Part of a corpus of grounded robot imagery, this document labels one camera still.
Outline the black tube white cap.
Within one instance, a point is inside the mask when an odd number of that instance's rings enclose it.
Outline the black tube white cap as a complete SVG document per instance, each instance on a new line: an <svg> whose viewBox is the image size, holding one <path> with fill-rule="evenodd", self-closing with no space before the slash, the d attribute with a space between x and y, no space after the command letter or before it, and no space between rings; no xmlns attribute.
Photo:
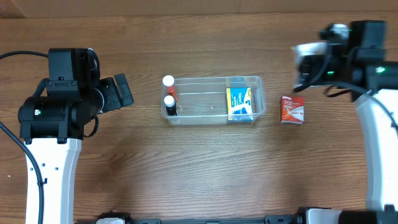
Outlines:
<svg viewBox="0 0 398 224"><path fill-rule="evenodd" d="M177 115L177 105L175 98L172 95L167 95L164 97L164 105L169 116Z"/></svg>

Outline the red orange medicine box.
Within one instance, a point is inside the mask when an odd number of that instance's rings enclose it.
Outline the red orange medicine box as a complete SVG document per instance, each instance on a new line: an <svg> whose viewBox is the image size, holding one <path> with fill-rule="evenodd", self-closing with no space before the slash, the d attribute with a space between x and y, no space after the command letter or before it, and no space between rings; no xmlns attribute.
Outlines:
<svg viewBox="0 0 398 224"><path fill-rule="evenodd" d="M280 99L280 122L302 124L304 122L304 97L283 95Z"/></svg>

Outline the orange tube white cap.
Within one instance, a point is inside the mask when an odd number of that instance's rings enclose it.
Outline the orange tube white cap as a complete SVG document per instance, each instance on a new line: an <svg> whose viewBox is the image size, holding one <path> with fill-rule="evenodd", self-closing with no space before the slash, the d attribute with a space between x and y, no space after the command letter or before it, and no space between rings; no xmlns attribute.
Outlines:
<svg viewBox="0 0 398 224"><path fill-rule="evenodd" d="M166 75L162 79L162 83L167 90L168 95L173 96L175 101L178 101L177 91L175 89L175 79L171 75Z"/></svg>

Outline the blue yellow VapoDrops box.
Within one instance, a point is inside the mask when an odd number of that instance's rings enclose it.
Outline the blue yellow VapoDrops box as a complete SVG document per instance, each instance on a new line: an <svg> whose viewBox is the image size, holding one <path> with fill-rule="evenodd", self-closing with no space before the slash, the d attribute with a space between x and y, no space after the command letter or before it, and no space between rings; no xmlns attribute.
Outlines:
<svg viewBox="0 0 398 224"><path fill-rule="evenodd" d="M251 122L253 118L252 93L247 88L227 88L226 104L228 120L231 122Z"/></svg>

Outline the white medicine box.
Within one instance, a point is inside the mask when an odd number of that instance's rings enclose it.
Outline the white medicine box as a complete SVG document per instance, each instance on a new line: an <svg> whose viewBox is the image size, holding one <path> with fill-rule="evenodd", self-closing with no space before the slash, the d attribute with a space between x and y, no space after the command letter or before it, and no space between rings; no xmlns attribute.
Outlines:
<svg viewBox="0 0 398 224"><path fill-rule="evenodd" d="M299 66L302 63L304 56L309 55L321 55L324 56L327 50L326 42L311 42L307 44L299 44L292 47L292 53L294 58L294 77L295 82L293 87L300 87L304 83L304 77L299 72Z"/></svg>

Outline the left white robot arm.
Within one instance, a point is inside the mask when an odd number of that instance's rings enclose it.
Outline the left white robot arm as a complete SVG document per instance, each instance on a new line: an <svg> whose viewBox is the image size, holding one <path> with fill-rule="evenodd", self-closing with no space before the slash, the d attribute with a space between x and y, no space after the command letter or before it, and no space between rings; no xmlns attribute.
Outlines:
<svg viewBox="0 0 398 224"><path fill-rule="evenodd" d="M28 161L26 223L73 223L75 174L85 125L134 100L125 74L100 77L92 49L50 49L46 96L36 91L18 111Z"/></svg>

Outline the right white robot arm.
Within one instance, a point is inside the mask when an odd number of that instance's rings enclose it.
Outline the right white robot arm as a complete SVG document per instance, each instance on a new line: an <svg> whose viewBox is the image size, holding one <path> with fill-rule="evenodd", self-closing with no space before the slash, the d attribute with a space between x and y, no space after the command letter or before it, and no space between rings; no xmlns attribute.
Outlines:
<svg viewBox="0 0 398 224"><path fill-rule="evenodd" d="M397 62L386 60L385 21L332 23L319 41L293 47L294 92L325 86L334 98L349 93L361 129L368 170L366 208L302 207L283 223L397 223Z"/></svg>

